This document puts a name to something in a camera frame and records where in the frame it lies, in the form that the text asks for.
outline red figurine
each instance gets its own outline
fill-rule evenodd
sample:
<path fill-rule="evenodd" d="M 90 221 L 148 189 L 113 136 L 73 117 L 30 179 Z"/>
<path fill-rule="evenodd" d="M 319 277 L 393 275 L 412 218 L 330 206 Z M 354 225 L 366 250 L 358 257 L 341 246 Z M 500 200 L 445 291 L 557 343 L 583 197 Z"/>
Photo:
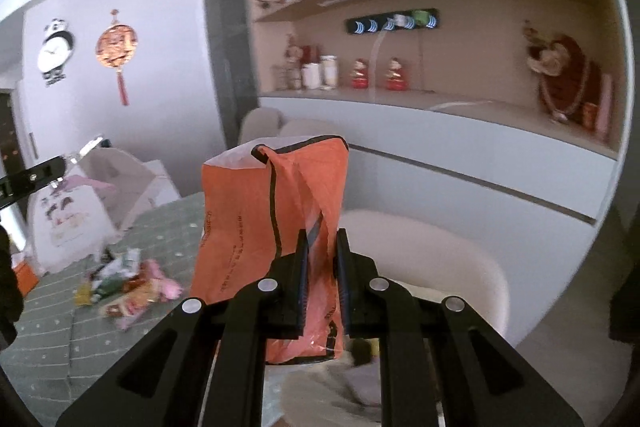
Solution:
<path fill-rule="evenodd" d="M 395 57 L 389 62 L 389 70 L 386 72 L 386 89 L 394 91 L 406 91 L 409 89 L 402 64 Z"/>
<path fill-rule="evenodd" d="M 351 86 L 354 89 L 367 89 L 369 87 L 369 67 L 363 58 L 357 58 L 351 71 Z"/>

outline orange plastic bag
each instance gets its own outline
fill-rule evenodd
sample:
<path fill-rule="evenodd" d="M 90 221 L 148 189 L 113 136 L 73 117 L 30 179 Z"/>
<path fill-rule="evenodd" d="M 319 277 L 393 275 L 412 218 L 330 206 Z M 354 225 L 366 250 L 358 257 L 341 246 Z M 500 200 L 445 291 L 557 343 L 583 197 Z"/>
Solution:
<path fill-rule="evenodd" d="M 274 258 L 294 253 L 298 233 L 306 229 L 304 334 L 296 341 L 268 341 L 268 362 L 308 362 L 342 352 L 332 266 L 348 153 L 337 136 L 264 138 L 226 151 L 202 168 L 205 224 L 191 296 L 207 304 L 232 298 L 264 277 Z"/>

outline orange box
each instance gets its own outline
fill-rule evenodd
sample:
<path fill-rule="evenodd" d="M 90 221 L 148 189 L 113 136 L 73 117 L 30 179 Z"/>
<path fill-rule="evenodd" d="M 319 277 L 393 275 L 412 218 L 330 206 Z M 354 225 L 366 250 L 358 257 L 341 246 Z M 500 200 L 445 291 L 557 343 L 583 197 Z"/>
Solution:
<path fill-rule="evenodd" d="M 22 261 L 14 268 L 15 274 L 18 276 L 18 288 L 23 297 L 27 296 L 31 290 L 33 290 L 38 284 L 38 277 L 34 274 L 31 266 L 25 261 Z"/>

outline panda figurine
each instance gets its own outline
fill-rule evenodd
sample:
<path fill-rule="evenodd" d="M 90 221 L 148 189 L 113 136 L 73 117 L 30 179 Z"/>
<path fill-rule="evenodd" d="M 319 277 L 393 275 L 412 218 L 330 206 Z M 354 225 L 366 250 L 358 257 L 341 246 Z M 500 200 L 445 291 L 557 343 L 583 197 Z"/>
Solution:
<path fill-rule="evenodd" d="M 44 28 L 44 42 L 38 54 L 38 69 L 51 86 L 66 77 L 63 67 L 74 50 L 74 37 L 66 29 L 66 21 L 53 19 Z"/>

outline cabinet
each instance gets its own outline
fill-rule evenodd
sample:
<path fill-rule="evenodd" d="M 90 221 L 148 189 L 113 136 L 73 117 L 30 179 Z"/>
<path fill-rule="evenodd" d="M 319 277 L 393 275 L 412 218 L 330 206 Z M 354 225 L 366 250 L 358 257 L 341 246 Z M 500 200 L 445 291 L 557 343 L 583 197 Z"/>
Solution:
<path fill-rule="evenodd" d="M 620 0 L 293 0 L 261 8 L 247 0 L 252 51 L 262 94 L 278 87 L 276 69 L 284 63 L 290 35 L 299 44 L 318 45 L 323 54 L 337 55 L 341 90 L 308 93 L 309 98 L 351 100 L 350 72 L 357 58 L 372 62 L 373 87 L 383 89 L 386 65 L 399 57 L 408 73 L 410 96 L 399 94 L 392 105 L 412 107 L 411 97 L 423 93 L 449 102 L 485 102 L 469 115 L 457 115 L 527 130 L 617 158 L 628 120 L 632 81 L 626 63 L 631 50 L 625 42 Z M 397 31 L 388 35 L 349 35 L 345 20 L 393 10 L 437 8 L 439 26 L 433 30 Z M 537 78 L 526 66 L 525 20 L 543 30 L 572 36 L 584 53 L 614 80 L 611 130 L 605 143 L 576 125 L 546 124 Z M 299 97 L 295 92 L 279 96 Z"/>
<path fill-rule="evenodd" d="M 438 172 L 351 150 L 345 208 L 411 217 L 484 248 L 510 293 L 506 339 L 518 344 L 564 291 L 590 247 L 591 225 Z"/>
<path fill-rule="evenodd" d="M 348 143 L 426 168 L 495 185 L 520 197 L 599 215 L 616 169 L 612 158 L 540 134 L 452 114 L 381 103 L 263 97 L 287 120 L 333 123 Z"/>

